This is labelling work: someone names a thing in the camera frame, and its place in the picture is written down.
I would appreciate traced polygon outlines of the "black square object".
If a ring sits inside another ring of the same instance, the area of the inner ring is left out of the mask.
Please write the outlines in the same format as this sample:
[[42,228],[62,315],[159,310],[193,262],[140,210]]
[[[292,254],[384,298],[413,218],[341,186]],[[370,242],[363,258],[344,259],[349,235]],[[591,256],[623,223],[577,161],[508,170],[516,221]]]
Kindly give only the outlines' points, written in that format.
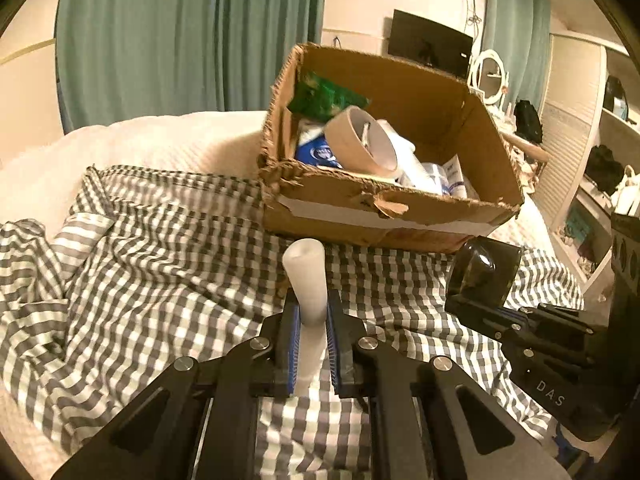
[[454,255],[449,272],[445,309],[458,315],[460,304],[472,302],[502,308],[514,283],[523,249],[489,237],[467,240]]

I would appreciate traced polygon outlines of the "white cylinder bottle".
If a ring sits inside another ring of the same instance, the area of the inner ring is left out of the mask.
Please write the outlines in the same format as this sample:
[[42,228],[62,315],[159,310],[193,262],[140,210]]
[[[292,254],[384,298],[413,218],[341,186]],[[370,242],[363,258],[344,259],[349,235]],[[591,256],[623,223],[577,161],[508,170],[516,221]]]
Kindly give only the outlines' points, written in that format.
[[306,396],[326,352],[326,254],[320,240],[301,238],[283,254],[282,263],[299,312],[299,344],[294,394]]

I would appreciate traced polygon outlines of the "white purple tube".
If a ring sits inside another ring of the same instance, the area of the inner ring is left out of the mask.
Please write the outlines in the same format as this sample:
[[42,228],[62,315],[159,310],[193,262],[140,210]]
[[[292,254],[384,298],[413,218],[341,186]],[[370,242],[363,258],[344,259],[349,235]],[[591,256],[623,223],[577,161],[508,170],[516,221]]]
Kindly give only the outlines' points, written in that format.
[[448,162],[444,163],[442,169],[445,171],[449,195],[459,198],[467,198],[468,191],[466,190],[459,157],[457,155],[452,156]]

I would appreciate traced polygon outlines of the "brown tape roll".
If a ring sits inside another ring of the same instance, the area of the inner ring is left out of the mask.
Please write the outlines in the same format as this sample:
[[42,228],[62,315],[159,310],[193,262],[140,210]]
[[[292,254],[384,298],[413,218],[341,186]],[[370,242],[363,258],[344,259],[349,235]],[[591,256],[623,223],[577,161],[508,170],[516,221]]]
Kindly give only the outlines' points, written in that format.
[[362,108],[350,106],[342,110],[324,126],[324,135],[344,170],[390,180],[399,176],[390,137]]

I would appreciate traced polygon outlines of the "blue white tissue pack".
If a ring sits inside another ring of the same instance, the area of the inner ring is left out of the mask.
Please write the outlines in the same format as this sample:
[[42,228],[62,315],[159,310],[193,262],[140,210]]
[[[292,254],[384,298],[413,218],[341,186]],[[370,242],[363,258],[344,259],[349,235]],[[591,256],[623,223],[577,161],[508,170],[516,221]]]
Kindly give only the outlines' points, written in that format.
[[322,130],[309,130],[299,136],[295,159],[315,167],[342,169]]

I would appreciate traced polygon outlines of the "grey checked cloth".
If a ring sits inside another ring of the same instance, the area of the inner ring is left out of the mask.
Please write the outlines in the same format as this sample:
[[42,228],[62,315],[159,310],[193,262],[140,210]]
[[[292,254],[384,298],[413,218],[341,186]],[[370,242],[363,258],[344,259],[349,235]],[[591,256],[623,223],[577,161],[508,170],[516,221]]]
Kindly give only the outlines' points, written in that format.
[[[178,356],[207,361],[257,335],[284,303],[288,241],[262,229],[247,180],[88,169],[55,234],[1,225],[1,382],[73,454]],[[457,362],[533,437],[550,415],[510,381],[499,345],[445,311],[451,258],[326,245],[348,314],[409,358]]]

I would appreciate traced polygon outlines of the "white louvered wardrobe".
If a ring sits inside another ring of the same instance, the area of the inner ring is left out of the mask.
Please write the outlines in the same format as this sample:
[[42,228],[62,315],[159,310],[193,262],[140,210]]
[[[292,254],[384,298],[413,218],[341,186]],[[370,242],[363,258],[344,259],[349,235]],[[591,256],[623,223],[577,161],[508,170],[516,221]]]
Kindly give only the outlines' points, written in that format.
[[588,301],[611,290],[611,195],[587,174],[594,148],[639,169],[639,73],[626,49],[578,32],[555,32],[540,108],[549,154],[534,193],[555,255]]

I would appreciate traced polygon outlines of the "wooden chair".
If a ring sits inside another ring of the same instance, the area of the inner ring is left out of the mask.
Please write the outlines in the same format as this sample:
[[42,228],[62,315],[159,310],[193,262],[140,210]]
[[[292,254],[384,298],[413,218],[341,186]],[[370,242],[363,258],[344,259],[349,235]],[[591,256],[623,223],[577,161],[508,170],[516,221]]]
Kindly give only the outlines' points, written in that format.
[[542,170],[550,162],[551,155],[540,146],[529,143],[515,133],[502,130],[499,133],[522,191],[527,195],[534,194]]

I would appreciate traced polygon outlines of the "brown cardboard box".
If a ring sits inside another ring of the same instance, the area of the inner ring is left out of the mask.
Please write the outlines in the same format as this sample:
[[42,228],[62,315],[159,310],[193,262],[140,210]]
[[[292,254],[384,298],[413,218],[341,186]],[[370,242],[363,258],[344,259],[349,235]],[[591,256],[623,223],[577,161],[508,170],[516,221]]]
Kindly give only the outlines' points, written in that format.
[[[369,99],[368,112],[412,142],[421,162],[457,156],[477,196],[438,196],[295,159],[300,118],[288,103],[309,73]],[[500,133],[465,81],[401,58],[318,44],[295,46],[274,82],[257,168],[266,230],[367,247],[455,252],[524,203]]]

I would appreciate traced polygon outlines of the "black backpack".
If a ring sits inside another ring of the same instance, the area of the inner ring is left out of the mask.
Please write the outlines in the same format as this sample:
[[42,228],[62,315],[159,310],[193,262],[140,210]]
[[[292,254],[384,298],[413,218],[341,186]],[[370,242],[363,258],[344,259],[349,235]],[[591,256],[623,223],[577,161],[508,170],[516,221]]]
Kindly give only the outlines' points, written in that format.
[[518,101],[514,108],[516,134],[529,143],[541,144],[544,140],[542,125],[533,104],[526,100]]

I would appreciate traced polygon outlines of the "cream quilted blanket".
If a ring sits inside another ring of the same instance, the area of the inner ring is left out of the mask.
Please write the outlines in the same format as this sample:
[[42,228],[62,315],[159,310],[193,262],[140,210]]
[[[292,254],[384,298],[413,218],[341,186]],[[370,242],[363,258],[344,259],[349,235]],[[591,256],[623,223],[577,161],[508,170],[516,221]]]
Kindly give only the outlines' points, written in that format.
[[[34,219],[55,234],[91,168],[188,172],[259,186],[256,157],[265,114],[139,117],[76,130],[49,146],[21,154],[1,170],[1,224]],[[581,309],[573,279],[552,252],[540,211],[525,197],[520,213],[490,236],[525,247],[506,306],[517,309],[548,302]],[[262,400],[255,478],[370,478],[369,416],[356,401],[341,400],[334,393],[325,357],[306,396]],[[70,457],[18,411],[2,383],[1,433],[34,479],[50,479]]]

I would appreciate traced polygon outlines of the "white oval vanity mirror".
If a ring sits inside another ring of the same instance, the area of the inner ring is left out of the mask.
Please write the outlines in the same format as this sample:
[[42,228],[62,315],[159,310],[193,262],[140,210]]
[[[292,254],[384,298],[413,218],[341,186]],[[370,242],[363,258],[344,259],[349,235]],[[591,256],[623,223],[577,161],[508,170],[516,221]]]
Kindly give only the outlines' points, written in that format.
[[487,106],[502,107],[509,90],[509,73],[498,52],[480,52],[470,65],[468,86]]

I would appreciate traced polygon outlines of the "green snack packet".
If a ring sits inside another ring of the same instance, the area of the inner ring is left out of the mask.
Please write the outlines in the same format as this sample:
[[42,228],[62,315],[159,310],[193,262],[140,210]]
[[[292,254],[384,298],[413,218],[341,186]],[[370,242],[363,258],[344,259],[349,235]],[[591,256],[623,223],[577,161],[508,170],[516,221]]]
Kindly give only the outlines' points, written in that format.
[[306,72],[296,82],[288,110],[316,122],[328,122],[350,106],[366,108],[370,102],[365,96],[332,80]]

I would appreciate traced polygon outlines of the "right green curtain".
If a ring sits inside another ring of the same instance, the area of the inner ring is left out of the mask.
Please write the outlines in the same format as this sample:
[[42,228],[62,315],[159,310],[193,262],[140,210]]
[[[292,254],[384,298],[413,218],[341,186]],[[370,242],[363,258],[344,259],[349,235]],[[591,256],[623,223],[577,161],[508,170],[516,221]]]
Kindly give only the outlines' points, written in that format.
[[506,102],[541,107],[550,55],[550,0],[485,0],[482,47],[509,73]]

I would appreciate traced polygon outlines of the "large green curtain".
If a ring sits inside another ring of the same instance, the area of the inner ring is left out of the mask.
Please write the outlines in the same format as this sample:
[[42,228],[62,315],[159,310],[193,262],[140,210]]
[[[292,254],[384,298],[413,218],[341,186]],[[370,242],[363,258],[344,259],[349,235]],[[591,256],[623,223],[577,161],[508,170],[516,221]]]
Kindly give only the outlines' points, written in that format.
[[66,131],[142,116],[263,110],[324,0],[58,0],[56,82]]

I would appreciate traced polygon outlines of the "black wall television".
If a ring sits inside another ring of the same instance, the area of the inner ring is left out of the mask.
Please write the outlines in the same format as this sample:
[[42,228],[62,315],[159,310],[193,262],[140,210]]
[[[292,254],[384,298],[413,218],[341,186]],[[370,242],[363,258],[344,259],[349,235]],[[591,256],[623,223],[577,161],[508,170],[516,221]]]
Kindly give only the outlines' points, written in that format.
[[465,79],[473,38],[446,25],[395,10],[387,53]]

